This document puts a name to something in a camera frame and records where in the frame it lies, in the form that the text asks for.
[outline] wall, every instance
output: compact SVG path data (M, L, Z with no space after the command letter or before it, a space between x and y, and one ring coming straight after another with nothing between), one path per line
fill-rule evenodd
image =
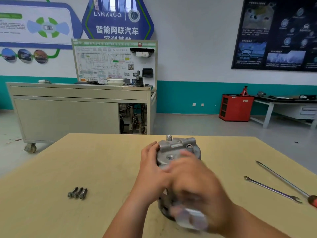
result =
M79 19L88 3L51 1L68 3ZM252 94L317 93L315 73L231 69L243 0L143 1L155 26L152 39L159 41L158 112L216 114L221 94L240 93L244 84L249 85ZM10 64L0 58L0 75L0 108L11 109L6 81L34 82L40 79L34 77L47 77L51 81L73 82L67 78L75 78L76 72L72 51L61 50L56 59L45 65L20 61ZM254 112L263 110L255 106Z

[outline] person's right hand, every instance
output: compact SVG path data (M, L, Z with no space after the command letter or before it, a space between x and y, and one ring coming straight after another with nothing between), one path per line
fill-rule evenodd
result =
M236 205L201 160L187 151L181 155L182 158L171 162L165 170L171 174L173 192L185 207L200 210L207 217L209 232L228 232Z

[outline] white wall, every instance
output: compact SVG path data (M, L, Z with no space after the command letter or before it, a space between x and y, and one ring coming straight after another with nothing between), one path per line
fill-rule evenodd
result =
M50 1L68 3L80 20L88 3ZM243 0L143 1L155 26L152 39L159 43L158 80L317 85L315 73L231 69ZM76 77L70 50L46 65L0 59L0 70L9 76Z

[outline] red jack stand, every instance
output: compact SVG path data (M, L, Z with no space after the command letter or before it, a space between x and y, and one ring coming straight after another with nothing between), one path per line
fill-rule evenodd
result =
M244 86L244 89L242 91L242 93L240 93L241 96L249 96L248 92L247 92L248 86Z

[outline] red screwdriver handle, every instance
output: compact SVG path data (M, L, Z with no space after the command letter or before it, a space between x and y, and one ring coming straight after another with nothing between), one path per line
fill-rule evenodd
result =
M310 196L308 198L308 203L317 208L317 196Z

